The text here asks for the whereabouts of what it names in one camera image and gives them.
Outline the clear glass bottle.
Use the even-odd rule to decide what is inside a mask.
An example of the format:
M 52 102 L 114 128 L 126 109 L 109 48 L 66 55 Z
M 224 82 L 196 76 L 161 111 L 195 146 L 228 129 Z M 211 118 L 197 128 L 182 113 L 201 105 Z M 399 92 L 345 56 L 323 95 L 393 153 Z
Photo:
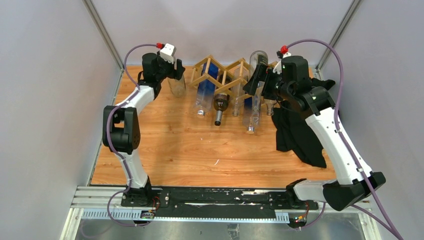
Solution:
M 167 79 L 171 93 L 175 97 L 183 97 L 186 93 L 186 83 L 184 75 L 180 79 Z

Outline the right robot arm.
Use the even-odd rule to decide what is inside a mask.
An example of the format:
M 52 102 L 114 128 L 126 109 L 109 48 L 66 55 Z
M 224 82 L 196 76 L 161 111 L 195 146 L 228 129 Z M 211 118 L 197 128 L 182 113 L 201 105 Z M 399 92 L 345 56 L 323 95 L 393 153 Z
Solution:
M 318 138 L 335 170 L 333 180 L 301 178 L 287 185 L 285 201 L 290 208 L 298 209 L 305 201 L 317 201 L 342 211 L 386 183 L 384 174 L 373 171 L 343 133 L 334 100 L 326 88 L 313 84 L 305 58 L 282 57 L 275 66 L 258 61 L 253 69 L 244 91 L 252 96 L 259 92 L 269 100 L 288 101 Z

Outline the dark labelled clear bottle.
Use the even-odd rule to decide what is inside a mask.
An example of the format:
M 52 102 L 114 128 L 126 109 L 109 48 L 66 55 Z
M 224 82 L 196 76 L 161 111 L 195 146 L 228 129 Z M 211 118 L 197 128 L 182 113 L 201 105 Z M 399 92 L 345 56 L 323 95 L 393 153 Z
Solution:
M 249 77 L 254 80 L 255 93 L 252 97 L 252 113 L 258 115 L 262 106 L 262 91 L 265 84 L 268 55 L 263 50 L 254 51 L 249 60 Z

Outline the blue square glass bottle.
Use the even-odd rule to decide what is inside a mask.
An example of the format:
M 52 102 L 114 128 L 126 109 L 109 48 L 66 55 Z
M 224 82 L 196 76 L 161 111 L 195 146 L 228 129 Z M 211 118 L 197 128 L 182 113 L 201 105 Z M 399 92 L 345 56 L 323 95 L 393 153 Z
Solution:
M 202 74 L 206 73 L 205 63 L 202 68 Z M 217 79 L 219 68 L 213 63 L 209 64 L 208 74 L 213 78 Z M 205 79 L 198 84 L 196 99 L 194 104 L 194 109 L 196 111 L 196 116 L 203 119 L 207 112 L 212 108 L 213 98 L 215 93 L 216 85 L 213 84 L 210 80 Z

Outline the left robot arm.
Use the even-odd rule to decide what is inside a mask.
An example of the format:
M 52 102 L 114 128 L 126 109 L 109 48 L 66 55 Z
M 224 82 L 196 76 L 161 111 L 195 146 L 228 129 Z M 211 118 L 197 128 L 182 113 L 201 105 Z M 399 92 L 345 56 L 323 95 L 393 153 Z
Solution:
M 142 69 L 137 75 L 137 86 L 122 102 L 103 109 L 102 142 L 119 159 L 126 177 L 122 194 L 123 207 L 147 207 L 155 199 L 148 174 L 138 153 L 141 132 L 138 116 L 154 101 L 165 79 L 184 83 L 185 67 L 182 60 L 166 61 L 157 53 L 142 56 Z

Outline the small clear bottle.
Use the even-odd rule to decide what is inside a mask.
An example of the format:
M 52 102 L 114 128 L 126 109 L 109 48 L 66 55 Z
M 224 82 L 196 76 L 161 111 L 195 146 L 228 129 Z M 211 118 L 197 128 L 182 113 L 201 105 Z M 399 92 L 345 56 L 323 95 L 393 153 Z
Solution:
M 243 65 L 240 65 L 235 68 L 234 70 L 234 77 L 235 80 L 242 79 L 239 83 L 234 85 L 231 88 L 232 93 L 234 94 L 231 102 L 232 102 L 232 116 L 238 117 L 241 114 L 241 109 L 244 106 L 245 99 L 243 98 L 243 95 L 245 92 L 243 91 L 243 87 L 245 83 L 247 82 L 248 78 L 248 71 Z

